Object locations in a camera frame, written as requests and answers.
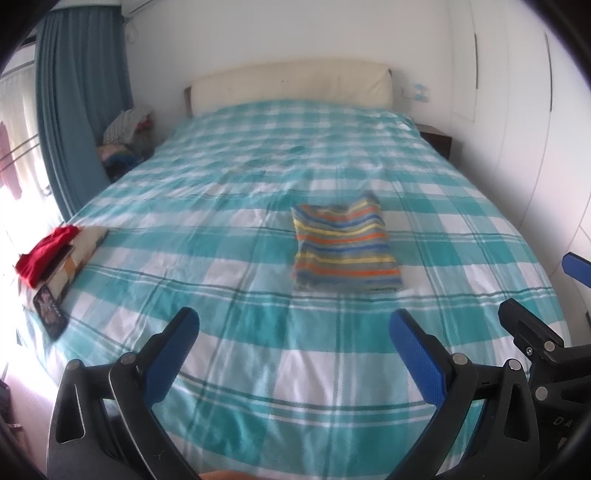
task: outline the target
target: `window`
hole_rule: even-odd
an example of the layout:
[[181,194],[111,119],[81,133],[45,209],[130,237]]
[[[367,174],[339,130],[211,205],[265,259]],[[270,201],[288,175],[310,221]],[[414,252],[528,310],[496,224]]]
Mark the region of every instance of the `window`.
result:
[[31,45],[19,50],[0,77],[0,276],[62,222],[41,156]]

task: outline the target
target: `wardrobe door handle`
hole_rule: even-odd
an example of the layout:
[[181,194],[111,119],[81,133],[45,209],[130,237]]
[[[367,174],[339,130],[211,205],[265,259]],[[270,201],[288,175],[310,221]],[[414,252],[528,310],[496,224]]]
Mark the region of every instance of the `wardrobe door handle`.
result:
[[478,90],[478,81],[479,81],[479,65],[478,65],[478,37],[476,33],[474,33],[474,54],[476,55],[476,90]]
[[550,111],[552,111],[552,104],[554,102],[554,79],[552,75],[552,55],[550,54],[550,42],[548,41],[548,34],[544,33],[546,40],[546,51],[548,52],[548,66],[550,68]]

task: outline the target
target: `cream headboard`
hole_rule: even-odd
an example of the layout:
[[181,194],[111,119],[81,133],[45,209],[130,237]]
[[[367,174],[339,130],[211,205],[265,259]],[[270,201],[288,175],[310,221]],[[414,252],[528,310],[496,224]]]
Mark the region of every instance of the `cream headboard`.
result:
[[365,60],[295,60],[248,65],[197,79],[185,90],[197,115],[258,100],[317,100],[391,110],[391,71]]

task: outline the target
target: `dark wooden nightstand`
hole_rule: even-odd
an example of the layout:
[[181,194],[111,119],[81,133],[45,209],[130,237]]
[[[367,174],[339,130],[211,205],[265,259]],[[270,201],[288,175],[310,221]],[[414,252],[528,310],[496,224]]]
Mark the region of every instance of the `dark wooden nightstand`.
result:
[[421,137],[439,153],[443,158],[449,161],[449,155],[452,151],[452,138],[441,130],[429,125],[416,124]]

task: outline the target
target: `bed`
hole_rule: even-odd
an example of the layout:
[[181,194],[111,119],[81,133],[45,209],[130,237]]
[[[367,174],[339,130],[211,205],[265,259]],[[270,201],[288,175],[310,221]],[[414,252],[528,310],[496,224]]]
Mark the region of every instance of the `bed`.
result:
[[[290,207],[366,190],[381,202],[405,287],[294,291]],[[194,308],[201,333],[154,412],[198,472],[386,477],[434,413],[388,339],[395,309],[476,363],[513,357],[527,368],[496,315],[509,297],[568,335],[521,235],[385,108],[271,99],[199,113],[74,221],[110,232],[64,299],[70,324],[50,343],[29,317],[21,336],[59,378],[69,359],[138,351]]]

